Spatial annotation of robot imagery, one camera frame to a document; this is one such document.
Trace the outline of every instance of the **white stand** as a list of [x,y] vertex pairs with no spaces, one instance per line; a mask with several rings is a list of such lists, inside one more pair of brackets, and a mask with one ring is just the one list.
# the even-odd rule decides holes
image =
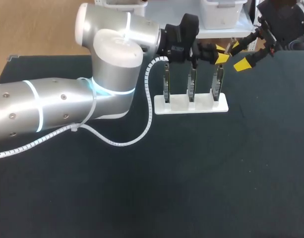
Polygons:
[[229,110],[226,95],[221,93],[215,102],[210,93],[196,94],[195,102],[190,103],[188,94],[171,95],[171,103],[165,103],[164,95],[154,98],[155,114],[226,113]]

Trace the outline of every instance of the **cable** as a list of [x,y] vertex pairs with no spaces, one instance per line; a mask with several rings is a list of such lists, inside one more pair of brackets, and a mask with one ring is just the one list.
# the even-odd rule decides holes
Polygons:
[[97,106],[97,92],[96,92],[95,87],[93,87],[93,85],[92,85],[92,81],[89,78],[84,78],[84,77],[78,78],[77,80],[82,80],[82,79],[87,80],[88,83],[90,84],[90,87],[92,88],[92,106],[91,106],[88,116],[86,116],[86,118],[80,124],[77,124],[76,126],[71,128],[71,131],[73,131],[73,132],[76,132],[79,127],[81,127],[87,121],[89,121],[89,119],[92,117],[94,110],[96,109],[96,106]]
[[59,134],[65,132],[67,130],[70,130],[70,129],[72,131],[74,131],[76,128],[78,129],[78,127],[88,130],[89,132],[93,133],[95,136],[97,136],[98,138],[100,138],[104,142],[106,142],[106,143],[108,143],[110,145],[113,145],[113,146],[125,147],[125,146],[129,146],[129,145],[135,144],[136,142],[138,142],[139,140],[141,140],[147,134],[147,132],[150,129],[151,124],[152,124],[153,107],[152,107],[152,100],[151,100],[151,96],[150,96],[150,92],[149,92],[149,87],[148,87],[148,78],[149,78],[150,70],[152,69],[152,67],[154,66],[154,64],[156,64],[159,61],[168,62],[169,60],[168,60],[167,57],[157,57],[157,58],[153,59],[149,63],[149,65],[148,65],[148,67],[146,69],[146,72],[145,72],[144,84],[145,84],[145,93],[146,93],[146,98],[147,98],[147,103],[148,103],[148,122],[147,122],[147,126],[146,126],[145,130],[143,131],[143,133],[139,137],[137,137],[136,139],[134,139],[134,140],[132,140],[130,142],[127,142],[127,143],[117,143],[117,142],[113,142],[113,141],[107,139],[106,137],[104,137],[103,135],[101,135],[99,132],[97,132],[95,129],[93,129],[92,127],[90,127],[90,126],[88,126],[86,124],[82,124],[82,123],[71,124],[71,125],[64,126],[64,127],[60,128],[60,129],[57,129],[54,132],[51,132],[51,133],[49,133],[49,134],[47,134],[47,135],[45,135],[45,136],[43,136],[43,137],[41,137],[39,139],[37,139],[37,140],[35,140],[35,141],[27,144],[27,145],[21,146],[19,148],[13,149],[13,150],[1,152],[0,153],[0,159],[1,158],[5,158],[5,157],[9,157],[9,156],[12,156],[12,155],[16,155],[16,154],[22,153],[24,151],[27,151],[27,150],[29,150],[31,148],[34,148],[35,146],[37,146],[37,145],[45,142],[45,141],[53,138],[56,135],[59,135]]

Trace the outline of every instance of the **coiled cable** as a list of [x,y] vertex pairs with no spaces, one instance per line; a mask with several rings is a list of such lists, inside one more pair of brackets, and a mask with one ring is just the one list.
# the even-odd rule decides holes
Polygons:
[[32,149],[34,148],[35,146],[53,138],[54,136],[56,135],[59,135],[67,130],[72,130],[72,131],[77,131],[77,129],[80,127],[80,128],[83,128],[83,129],[86,129],[88,130],[89,132],[93,133],[95,136],[97,136],[98,138],[100,138],[101,140],[103,140],[104,142],[112,145],[112,146],[117,146],[117,147],[125,147],[125,146],[129,146],[129,145],[133,145],[135,143],[137,143],[138,141],[140,141],[146,134],[147,132],[149,131],[150,127],[151,127],[151,124],[152,124],[152,118],[153,118],[153,107],[152,107],[152,100],[151,100],[151,95],[150,95],[150,91],[149,91],[149,86],[148,86],[148,78],[149,78],[149,74],[150,74],[150,70],[152,69],[152,67],[154,66],[154,64],[156,64],[157,62],[159,61],[164,61],[164,62],[168,62],[168,58],[167,57],[157,57],[155,59],[153,59],[147,69],[146,69],[146,72],[145,72],[145,76],[144,76],[144,85],[145,85],[145,93],[146,93],[146,98],[147,98],[147,104],[148,104],[148,122],[147,122],[147,126],[145,128],[145,130],[142,132],[142,134],[137,137],[136,139],[130,141],[130,142],[126,142],[126,143],[117,143],[117,142],[113,142],[109,139],[107,139],[106,137],[104,137],[103,135],[101,135],[99,132],[97,132],[95,129],[93,129],[92,127],[86,125],[85,123],[91,118],[93,112],[94,112],[94,109],[96,107],[96,94],[94,95],[93,97],[93,100],[95,102],[93,102],[92,104],[92,107],[91,107],[91,110],[88,114],[88,116],[85,118],[85,120],[82,122],[82,123],[74,123],[74,124],[70,124],[70,125],[67,125],[67,126],[64,126],[60,129],[57,129],[27,145],[24,145],[24,146],[21,146],[21,147],[18,147],[16,149],[13,149],[13,150],[9,150],[9,151],[4,151],[4,152],[0,152],[0,159],[1,158],[5,158],[5,157],[9,157],[9,156],[12,156],[12,155],[16,155],[16,154],[19,154],[19,153],[22,153],[24,151],[27,151],[29,149]]

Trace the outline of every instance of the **white tool holder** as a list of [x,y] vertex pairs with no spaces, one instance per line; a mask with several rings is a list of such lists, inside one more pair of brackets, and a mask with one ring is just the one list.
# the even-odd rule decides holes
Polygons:
[[145,16],[147,1],[142,0],[95,0],[95,5],[128,11],[138,16]]
[[189,102],[188,93],[171,94],[170,103],[165,103],[164,95],[154,98],[155,114],[192,114],[192,113],[226,113],[229,110],[226,95],[221,93],[218,102],[214,101],[212,92],[195,94],[193,103]]

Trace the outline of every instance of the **plastic container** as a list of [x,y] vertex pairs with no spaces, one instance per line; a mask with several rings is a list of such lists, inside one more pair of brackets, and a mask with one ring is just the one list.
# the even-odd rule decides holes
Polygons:
[[200,0],[206,29],[234,28],[247,0]]
[[113,8],[118,11],[128,11],[138,16],[145,16],[147,0],[95,0],[95,5]]

